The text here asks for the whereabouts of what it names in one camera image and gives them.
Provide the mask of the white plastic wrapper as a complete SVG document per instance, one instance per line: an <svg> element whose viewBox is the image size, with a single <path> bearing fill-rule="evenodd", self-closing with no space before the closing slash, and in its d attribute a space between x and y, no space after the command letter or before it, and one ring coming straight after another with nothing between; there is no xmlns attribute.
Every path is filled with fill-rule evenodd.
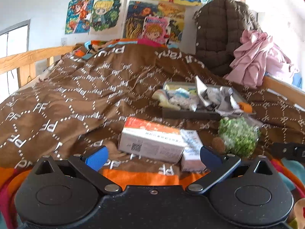
<svg viewBox="0 0 305 229"><path fill-rule="evenodd" d="M215 105L219 106L227 97L231 97L233 89L227 86L207 87L206 95L208 99Z"/></svg>

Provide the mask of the white blue soft cloth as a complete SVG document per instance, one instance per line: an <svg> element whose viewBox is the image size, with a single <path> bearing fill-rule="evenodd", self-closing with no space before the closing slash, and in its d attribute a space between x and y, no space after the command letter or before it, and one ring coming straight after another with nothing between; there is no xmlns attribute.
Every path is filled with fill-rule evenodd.
<svg viewBox="0 0 305 229"><path fill-rule="evenodd" d="M176 90L157 90L153 93L152 98L159 101L159 106L173 110L196 111L199 105L199 97L193 95L183 88Z"/></svg>

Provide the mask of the grey face mask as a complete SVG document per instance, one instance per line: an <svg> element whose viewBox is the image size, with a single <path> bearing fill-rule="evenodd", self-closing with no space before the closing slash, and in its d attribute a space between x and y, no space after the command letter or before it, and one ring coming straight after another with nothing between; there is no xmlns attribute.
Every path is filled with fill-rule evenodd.
<svg viewBox="0 0 305 229"><path fill-rule="evenodd" d="M201 81L201 79L198 76L195 76L195 86L197 89L197 95L201 101L201 104L207 108L208 110L213 109L213 103L209 99L205 99L207 92L207 86Z"/></svg>

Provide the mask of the grey drawstring pouch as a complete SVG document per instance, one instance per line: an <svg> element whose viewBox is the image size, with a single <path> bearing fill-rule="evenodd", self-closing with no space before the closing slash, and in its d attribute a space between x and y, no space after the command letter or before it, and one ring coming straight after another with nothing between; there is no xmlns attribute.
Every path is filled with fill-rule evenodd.
<svg viewBox="0 0 305 229"><path fill-rule="evenodd" d="M227 116L232 114L251 114L253 108L246 102L237 102L233 97L233 89L231 87L221 86L219 88L220 104L216 106L215 112L221 116Z"/></svg>

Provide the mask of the small white pink box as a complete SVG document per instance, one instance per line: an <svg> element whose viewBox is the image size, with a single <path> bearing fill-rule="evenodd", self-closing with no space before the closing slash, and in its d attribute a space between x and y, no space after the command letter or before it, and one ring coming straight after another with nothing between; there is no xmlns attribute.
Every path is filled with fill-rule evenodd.
<svg viewBox="0 0 305 229"><path fill-rule="evenodd" d="M200 150L203 146L200 137L195 130L181 129L182 138L187 143L181 157L181 170L183 172L201 173L206 170L202 163Z"/></svg>

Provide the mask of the bag of green peas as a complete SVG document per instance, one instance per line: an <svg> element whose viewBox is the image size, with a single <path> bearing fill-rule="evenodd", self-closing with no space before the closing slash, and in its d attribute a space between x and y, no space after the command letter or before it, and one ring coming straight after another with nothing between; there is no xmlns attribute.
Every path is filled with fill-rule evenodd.
<svg viewBox="0 0 305 229"><path fill-rule="evenodd" d="M225 153L249 158L258 143L261 126L246 117L223 117L218 127L218 136L224 142Z"/></svg>

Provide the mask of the orange white medicine box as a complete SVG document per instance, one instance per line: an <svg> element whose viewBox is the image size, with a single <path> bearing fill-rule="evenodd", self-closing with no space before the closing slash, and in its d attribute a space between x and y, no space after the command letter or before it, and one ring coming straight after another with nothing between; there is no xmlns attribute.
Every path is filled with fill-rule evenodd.
<svg viewBox="0 0 305 229"><path fill-rule="evenodd" d="M176 164L186 146L179 129L128 117L120 134L118 149Z"/></svg>

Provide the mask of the grey tray with colourful picture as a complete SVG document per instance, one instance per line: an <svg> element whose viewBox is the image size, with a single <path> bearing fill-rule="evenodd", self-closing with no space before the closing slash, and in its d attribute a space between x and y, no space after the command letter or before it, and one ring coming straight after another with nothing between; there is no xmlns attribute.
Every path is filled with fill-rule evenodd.
<svg viewBox="0 0 305 229"><path fill-rule="evenodd" d="M163 89L176 90L178 88L184 88L188 91L195 91L195 83L184 83L184 82L165 82ZM170 119L197 119L197 120L220 120L221 115L215 111L208 111L199 104L196 111L190 110L173 110L169 108L162 108L162 117Z"/></svg>

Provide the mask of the pink garment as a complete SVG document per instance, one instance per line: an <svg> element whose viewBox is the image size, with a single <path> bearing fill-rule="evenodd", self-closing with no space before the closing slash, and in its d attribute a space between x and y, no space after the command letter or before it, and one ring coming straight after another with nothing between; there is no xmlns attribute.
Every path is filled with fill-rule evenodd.
<svg viewBox="0 0 305 229"><path fill-rule="evenodd" d="M262 86L265 74L270 74L291 84L294 74L299 72L265 32L244 30L240 43L233 53L232 70L225 76L228 81L256 88Z"/></svg>

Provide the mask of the brown quilted jacket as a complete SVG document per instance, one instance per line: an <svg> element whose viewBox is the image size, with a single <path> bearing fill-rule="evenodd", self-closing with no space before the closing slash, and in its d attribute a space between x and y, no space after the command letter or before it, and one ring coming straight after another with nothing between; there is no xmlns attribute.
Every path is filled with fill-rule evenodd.
<svg viewBox="0 0 305 229"><path fill-rule="evenodd" d="M244 30L260 31L248 5L234 0L213 0L194 14L197 25L195 56L215 75L231 72L234 51Z"/></svg>

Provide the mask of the blond boy green picture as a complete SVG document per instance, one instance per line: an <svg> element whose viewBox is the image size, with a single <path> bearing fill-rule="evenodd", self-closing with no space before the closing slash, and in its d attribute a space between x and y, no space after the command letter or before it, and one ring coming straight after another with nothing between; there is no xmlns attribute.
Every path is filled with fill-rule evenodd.
<svg viewBox="0 0 305 229"><path fill-rule="evenodd" d="M126 0L94 0L89 33L92 35L120 34Z"/></svg>

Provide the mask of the pink girl picture book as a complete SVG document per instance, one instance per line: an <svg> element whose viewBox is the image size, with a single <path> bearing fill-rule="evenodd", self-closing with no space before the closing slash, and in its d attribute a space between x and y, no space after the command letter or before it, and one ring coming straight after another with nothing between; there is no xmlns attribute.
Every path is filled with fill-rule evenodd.
<svg viewBox="0 0 305 229"><path fill-rule="evenodd" d="M170 38L170 19L148 16L144 19L142 38L159 44L166 44Z"/></svg>

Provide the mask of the red-haired girl picture left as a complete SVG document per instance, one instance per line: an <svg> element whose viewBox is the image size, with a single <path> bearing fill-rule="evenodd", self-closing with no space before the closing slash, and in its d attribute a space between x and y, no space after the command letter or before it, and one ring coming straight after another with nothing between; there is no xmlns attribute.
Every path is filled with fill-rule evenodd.
<svg viewBox="0 0 305 229"><path fill-rule="evenodd" d="M65 34L88 33L94 0L71 0L68 4Z"/></svg>

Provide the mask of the dark blue orange picture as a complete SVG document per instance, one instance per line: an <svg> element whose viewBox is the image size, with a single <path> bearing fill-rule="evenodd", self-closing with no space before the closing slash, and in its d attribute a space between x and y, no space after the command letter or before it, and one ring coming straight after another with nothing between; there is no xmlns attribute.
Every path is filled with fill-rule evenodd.
<svg viewBox="0 0 305 229"><path fill-rule="evenodd" d="M159 44L180 42L186 9L179 5L130 1L123 36L148 39Z"/></svg>

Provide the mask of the wooden bed rail right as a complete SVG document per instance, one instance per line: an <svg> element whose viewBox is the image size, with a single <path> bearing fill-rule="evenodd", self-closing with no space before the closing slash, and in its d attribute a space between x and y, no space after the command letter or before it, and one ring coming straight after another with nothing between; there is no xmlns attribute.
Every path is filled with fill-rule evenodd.
<svg viewBox="0 0 305 229"><path fill-rule="evenodd" d="M290 102L293 102L304 109L305 94L304 91L299 88L270 76L264 76L262 86L263 88L279 93L286 97Z"/></svg>

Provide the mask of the wooden bed rail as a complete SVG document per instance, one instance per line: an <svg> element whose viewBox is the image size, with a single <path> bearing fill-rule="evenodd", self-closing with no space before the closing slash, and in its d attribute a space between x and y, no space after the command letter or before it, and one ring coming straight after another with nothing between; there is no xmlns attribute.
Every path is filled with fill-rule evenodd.
<svg viewBox="0 0 305 229"><path fill-rule="evenodd" d="M54 63L54 57L73 51L76 46L52 47L27 51L1 58L1 74L17 70L18 85L23 87L36 77L36 62L47 61L47 66Z"/></svg>
<svg viewBox="0 0 305 229"><path fill-rule="evenodd" d="M270 76L264 76L262 86L263 88L279 93L286 97L290 102L293 102L304 109L305 94L304 91L299 88Z"/></svg>

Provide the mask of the blue cloth on rail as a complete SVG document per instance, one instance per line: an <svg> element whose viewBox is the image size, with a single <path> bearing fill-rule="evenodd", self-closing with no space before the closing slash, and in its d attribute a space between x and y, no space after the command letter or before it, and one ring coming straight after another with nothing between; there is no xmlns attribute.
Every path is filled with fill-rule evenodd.
<svg viewBox="0 0 305 229"><path fill-rule="evenodd" d="M302 74L300 72L294 74L292 84L302 89Z"/></svg>

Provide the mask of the wooden bed rail left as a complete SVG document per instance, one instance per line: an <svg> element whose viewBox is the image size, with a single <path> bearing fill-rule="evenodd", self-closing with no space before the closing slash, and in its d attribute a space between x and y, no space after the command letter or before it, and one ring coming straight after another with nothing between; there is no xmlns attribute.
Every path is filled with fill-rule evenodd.
<svg viewBox="0 0 305 229"><path fill-rule="evenodd" d="M1 58L1 74L17 70L18 85L23 87L36 77L36 62L47 61L47 66L54 63L54 57L73 51L76 46L52 47L27 51Z"/></svg>

